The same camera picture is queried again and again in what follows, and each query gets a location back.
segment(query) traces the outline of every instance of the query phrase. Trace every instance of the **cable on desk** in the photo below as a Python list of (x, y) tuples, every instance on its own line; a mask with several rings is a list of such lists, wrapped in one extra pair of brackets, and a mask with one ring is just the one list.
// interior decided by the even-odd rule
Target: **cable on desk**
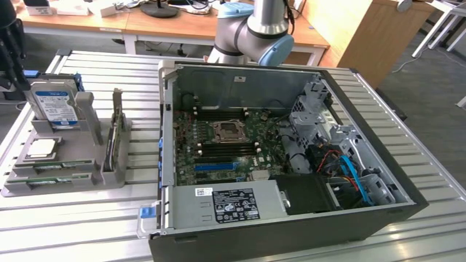
[(291, 7), (288, 5), (288, 0), (283, 0), (283, 3), (284, 3), (284, 8), (286, 8), (286, 16), (287, 16), (287, 19), (290, 20), (290, 23), (292, 26), (292, 29), (291, 29), (291, 34), (292, 34), (294, 33), (294, 15), (292, 15)]

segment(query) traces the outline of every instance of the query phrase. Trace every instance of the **aluminum slats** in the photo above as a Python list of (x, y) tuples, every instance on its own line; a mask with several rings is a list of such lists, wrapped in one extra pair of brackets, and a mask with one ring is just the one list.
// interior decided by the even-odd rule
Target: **aluminum slats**
[[(160, 59), (167, 58), (85, 51), (53, 59), (52, 69), (81, 73), (99, 117), (111, 116), (111, 92), (113, 88), (123, 90), (124, 112), (132, 121), (127, 185), (100, 192), (0, 198), (0, 237), (17, 239), (0, 247), (0, 261), (53, 261), (63, 257), (67, 261), (151, 261), (147, 240), (139, 240), (135, 234), (135, 219), (139, 206), (156, 198)], [(430, 206), (365, 241), (250, 261), (463, 261), (466, 203), (461, 189), (353, 72), (338, 68), (328, 71)], [(336, 103), (334, 106), (349, 123), (343, 110)], [(11, 169), (29, 129), (25, 123), (0, 166), (3, 173)]]

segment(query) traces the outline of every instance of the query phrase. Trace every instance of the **blue clip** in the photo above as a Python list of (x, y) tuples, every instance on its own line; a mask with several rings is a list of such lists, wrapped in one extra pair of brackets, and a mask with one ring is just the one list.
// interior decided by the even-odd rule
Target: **blue clip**
[(40, 75), (37, 70), (23, 70), (23, 73), (27, 78), (37, 78)]
[(139, 217), (140, 218), (155, 218), (155, 207), (142, 207), (139, 208)]

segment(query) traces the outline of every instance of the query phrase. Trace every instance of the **cpu socket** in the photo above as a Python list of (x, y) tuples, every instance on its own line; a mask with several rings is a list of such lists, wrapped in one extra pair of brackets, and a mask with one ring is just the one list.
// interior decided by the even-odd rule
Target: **cpu socket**
[(244, 133), (244, 123), (239, 120), (220, 121), (211, 124), (215, 138), (212, 142), (232, 143), (247, 142), (248, 138)]

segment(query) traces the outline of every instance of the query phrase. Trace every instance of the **power supply label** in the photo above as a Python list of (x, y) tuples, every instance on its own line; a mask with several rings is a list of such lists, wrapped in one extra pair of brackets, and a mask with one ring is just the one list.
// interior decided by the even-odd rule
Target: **power supply label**
[(214, 191), (215, 220), (219, 223), (260, 219), (252, 188)]

